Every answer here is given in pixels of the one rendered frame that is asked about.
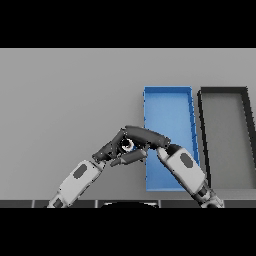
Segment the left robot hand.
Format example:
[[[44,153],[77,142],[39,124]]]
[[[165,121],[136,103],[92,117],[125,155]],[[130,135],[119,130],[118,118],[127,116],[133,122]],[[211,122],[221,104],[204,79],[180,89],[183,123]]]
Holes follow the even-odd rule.
[[[147,147],[136,144],[121,128],[110,142],[92,155],[92,158],[97,164],[111,161],[111,167],[129,165],[136,161],[143,161],[147,157],[147,150]]]

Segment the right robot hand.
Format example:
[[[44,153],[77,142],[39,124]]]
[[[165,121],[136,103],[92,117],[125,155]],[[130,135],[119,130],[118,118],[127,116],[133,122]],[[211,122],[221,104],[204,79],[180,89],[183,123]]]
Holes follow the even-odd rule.
[[[167,149],[171,142],[171,140],[164,135],[137,126],[127,125],[125,127],[125,135],[136,145],[144,147],[146,144],[149,144],[151,149],[157,149],[158,147]]]

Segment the blue bin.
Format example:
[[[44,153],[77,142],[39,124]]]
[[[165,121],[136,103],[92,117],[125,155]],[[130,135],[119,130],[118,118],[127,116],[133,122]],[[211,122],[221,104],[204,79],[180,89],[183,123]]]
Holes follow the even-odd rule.
[[[200,164],[192,88],[145,86],[143,96],[144,127],[169,137],[172,144],[183,146]],[[182,186],[159,161],[155,150],[148,151],[146,190],[183,191]]]

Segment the dark grey bin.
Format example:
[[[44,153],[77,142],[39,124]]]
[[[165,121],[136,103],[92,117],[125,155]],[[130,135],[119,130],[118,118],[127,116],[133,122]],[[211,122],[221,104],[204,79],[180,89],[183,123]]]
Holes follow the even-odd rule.
[[[256,189],[256,130],[247,87],[201,87],[197,93],[209,184]]]

